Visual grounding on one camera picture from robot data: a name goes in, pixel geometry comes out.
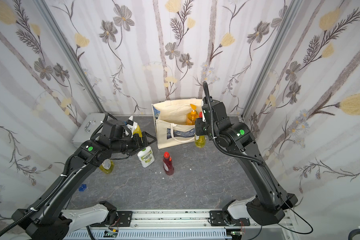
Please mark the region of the yellow-green dish soap red cap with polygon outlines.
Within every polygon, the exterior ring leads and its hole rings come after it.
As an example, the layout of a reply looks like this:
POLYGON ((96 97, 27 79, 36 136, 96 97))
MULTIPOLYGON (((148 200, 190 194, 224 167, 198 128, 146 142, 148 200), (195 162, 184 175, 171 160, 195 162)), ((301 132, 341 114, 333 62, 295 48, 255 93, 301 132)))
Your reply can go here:
POLYGON ((204 135, 198 135, 201 132, 203 122, 203 112, 199 112, 199 117, 195 121, 195 145, 198 148, 203 148, 206 145, 206 138, 204 135))

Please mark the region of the red dish soap bottle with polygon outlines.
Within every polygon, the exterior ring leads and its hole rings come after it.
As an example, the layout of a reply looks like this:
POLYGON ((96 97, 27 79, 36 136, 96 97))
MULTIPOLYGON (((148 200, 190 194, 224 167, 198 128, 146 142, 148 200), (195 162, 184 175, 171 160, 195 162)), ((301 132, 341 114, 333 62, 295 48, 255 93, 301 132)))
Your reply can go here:
POLYGON ((165 173, 168 176, 171 176, 174 174, 174 167, 173 167, 173 161, 171 158, 171 155, 168 152, 165 152, 163 155, 163 167, 165 170, 165 173))

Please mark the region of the orange pump soap bottle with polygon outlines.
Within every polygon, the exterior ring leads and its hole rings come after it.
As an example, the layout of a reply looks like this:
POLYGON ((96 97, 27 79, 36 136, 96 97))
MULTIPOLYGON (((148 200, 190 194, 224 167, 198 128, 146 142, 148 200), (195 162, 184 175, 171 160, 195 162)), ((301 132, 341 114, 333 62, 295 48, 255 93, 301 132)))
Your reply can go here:
POLYGON ((197 106, 190 104, 191 111, 187 114, 186 125, 195 125, 196 119, 199 117, 199 113, 197 112, 197 106))

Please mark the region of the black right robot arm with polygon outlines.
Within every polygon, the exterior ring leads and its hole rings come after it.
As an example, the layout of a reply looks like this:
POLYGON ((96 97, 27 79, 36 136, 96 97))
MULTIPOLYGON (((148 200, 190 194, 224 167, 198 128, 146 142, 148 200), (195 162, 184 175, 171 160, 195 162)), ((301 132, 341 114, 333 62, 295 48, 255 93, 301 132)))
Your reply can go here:
POLYGON ((202 114, 196 120, 196 135, 207 136, 221 153, 235 158, 254 186, 256 196, 246 204, 250 217, 262 226, 278 224, 298 199, 278 183, 250 128, 242 122, 233 124, 220 101, 208 104, 203 98, 202 114))

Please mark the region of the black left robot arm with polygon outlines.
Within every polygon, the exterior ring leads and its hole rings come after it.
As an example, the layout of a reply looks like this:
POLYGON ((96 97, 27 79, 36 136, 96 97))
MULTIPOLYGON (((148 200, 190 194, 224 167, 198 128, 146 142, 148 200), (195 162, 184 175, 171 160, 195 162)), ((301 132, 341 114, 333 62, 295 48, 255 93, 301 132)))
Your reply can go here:
POLYGON ((132 156, 156 141, 147 132, 132 137, 94 135, 67 159, 61 175, 38 200, 14 212, 13 223, 0 231, 0 237, 20 226, 32 240, 62 240, 73 225, 73 220, 63 217, 63 208, 84 180, 112 154, 132 156))

